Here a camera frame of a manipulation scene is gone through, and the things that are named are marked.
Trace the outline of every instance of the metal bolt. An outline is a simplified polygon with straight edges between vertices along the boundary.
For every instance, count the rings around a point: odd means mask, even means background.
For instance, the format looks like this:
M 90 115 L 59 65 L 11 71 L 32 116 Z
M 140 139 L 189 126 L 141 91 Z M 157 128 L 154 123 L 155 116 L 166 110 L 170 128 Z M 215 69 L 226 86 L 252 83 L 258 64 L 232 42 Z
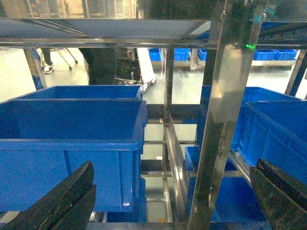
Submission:
M 267 14 L 266 13 L 263 13 L 262 14 L 262 19 L 261 19 L 261 22 L 265 22 L 267 20 Z
M 223 13 L 220 17 L 220 20 L 223 22 L 223 21 L 225 21 L 225 18 L 226 18 L 226 11 L 223 11 Z

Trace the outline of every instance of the metal shelf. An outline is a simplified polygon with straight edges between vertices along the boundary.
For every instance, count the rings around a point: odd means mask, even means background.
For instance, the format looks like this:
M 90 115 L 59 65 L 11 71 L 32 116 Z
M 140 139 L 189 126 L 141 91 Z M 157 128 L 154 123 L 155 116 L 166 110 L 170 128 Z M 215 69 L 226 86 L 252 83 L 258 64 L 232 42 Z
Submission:
M 287 1 L 279 0 L 252 1 L 252 4 L 251 1 L 237 0 L 167 0 L 165 4 L 161 4 L 155 0 L 101 0 L 99 7 L 95 8 L 89 7 L 88 0 L 74 1 L 74 5 L 63 5 L 63 2 L 58 0 L 56 13 L 49 9 L 48 2 L 41 2 L 47 6 L 43 7 L 46 11 L 38 11 L 30 4 L 26 5 L 25 1 L 14 1 L 15 4 L 10 4 L 10 1 L 2 0 L 0 6 L 0 46 L 28 48 L 25 49 L 25 55 L 30 71 L 33 79 L 40 84 L 44 84 L 45 80 L 35 47 L 167 48 L 165 102 L 162 106 L 149 105 L 148 114 L 151 124 L 164 125 L 162 171 L 166 172 L 170 166 L 176 201 L 176 205 L 171 206 L 169 202 L 172 202 L 172 199 L 165 193 L 164 200 L 168 201 L 165 202 L 165 209 L 168 210 L 168 214 L 173 214 L 168 217 L 168 221 L 184 223 L 99 223 L 90 224 L 88 229 L 246 228 L 247 226 L 241 223 L 211 223 L 211 216 L 250 66 L 268 63 L 253 62 L 254 49 L 249 47 L 307 47 L 306 40 L 288 39 L 283 42 L 280 37 L 274 38 L 270 35 L 267 38 L 265 34 L 262 35 L 264 39 L 258 41 L 261 23 L 266 20 L 307 22 L 305 2 L 293 1 L 289 5 Z M 208 29 L 209 39 L 201 39 Z M 173 124 L 185 124 L 186 118 L 195 119 L 197 109 L 190 105 L 172 105 L 172 87 L 173 68 L 178 65 L 195 68 L 197 55 L 192 51 L 192 61 L 175 62 L 175 47 L 208 48 L 203 85 L 212 85 L 200 166 L 189 217 L 185 214 L 189 172 L 183 166 L 182 151 Z M 296 63 L 295 72 L 300 73 L 302 71 L 299 70 L 306 67 L 304 54 L 299 56 L 297 62 L 279 62 L 274 65 Z M 291 84 L 288 85 L 290 89 L 297 86 L 297 79 L 300 78 L 296 78 L 296 75 L 291 76 Z M 248 178 L 248 170 L 244 164 L 240 164 L 239 156 L 232 153 L 229 156 L 236 162 L 235 165 L 241 173 Z M 241 173 L 231 172 L 228 176 L 237 176 Z M 247 225 L 249 229 L 264 229 L 264 225 L 268 226 L 267 223 Z
M 253 60 L 251 65 L 252 66 L 293 66 L 295 65 L 296 60 L 293 61 L 277 61 L 277 60 L 272 60 L 272 61 L 255 61 Z M 199 58 L 197 58 L 197 65 L 199 66 L 205 66 L 206 61 L 201 61 Z

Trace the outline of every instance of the sneaker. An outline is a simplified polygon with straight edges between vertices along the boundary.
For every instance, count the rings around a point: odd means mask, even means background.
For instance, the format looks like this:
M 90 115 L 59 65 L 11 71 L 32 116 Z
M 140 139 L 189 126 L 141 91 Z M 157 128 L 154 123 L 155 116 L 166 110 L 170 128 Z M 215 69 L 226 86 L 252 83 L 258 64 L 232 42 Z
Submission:
M 53 72 L 53 65 L 50 66 L 50 65 L 46 64 L 43 71 L 44 71 L 45 74 L 52 73 Z

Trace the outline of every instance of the person's leg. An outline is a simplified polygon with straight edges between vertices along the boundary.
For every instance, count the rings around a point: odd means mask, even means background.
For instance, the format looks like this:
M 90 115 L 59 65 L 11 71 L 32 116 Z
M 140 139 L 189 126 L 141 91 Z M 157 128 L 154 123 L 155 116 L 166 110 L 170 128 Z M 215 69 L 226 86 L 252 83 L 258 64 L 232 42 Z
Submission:
M 88 64 L 88 78 L 89 78 L 89 85 L 96 85 L 95 81 L 95 69 L 93 66 L 94 54 L 92 48 L 79 48 L 80 52 L 82 53 L 84 59 Z
M 51 56 L 50 56 L 50 48 L 41 48 L 42 53 L 44 55 L 44 60 L 47 65 L 52 66 Z
M 94 59 L 96 83 L 99 85 L 112 85 L 116 77 L 117 58 L 115 49 L 99 48 Z
M 44 61 L 45 61 L 45 66 L 43 68 L 44 73 L 52 73 L 53 71 L 53 63 L 51 61 L 51 56 L 50 56 L 50 48 L 41 48 L 43 56 L 44 56 Z
M 87 64 L 90 85 L 110 85 L 114 83 L 117 68 L 115 49 L 80 48 Z

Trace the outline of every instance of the black machine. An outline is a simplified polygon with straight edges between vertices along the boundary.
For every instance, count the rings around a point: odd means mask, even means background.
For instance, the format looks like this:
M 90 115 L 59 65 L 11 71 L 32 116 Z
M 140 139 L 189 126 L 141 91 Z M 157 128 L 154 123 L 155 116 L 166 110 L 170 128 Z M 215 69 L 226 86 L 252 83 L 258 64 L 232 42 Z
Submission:
M 142 76 L 136 49 L 117 49 L 116 84 L 142 84 Z

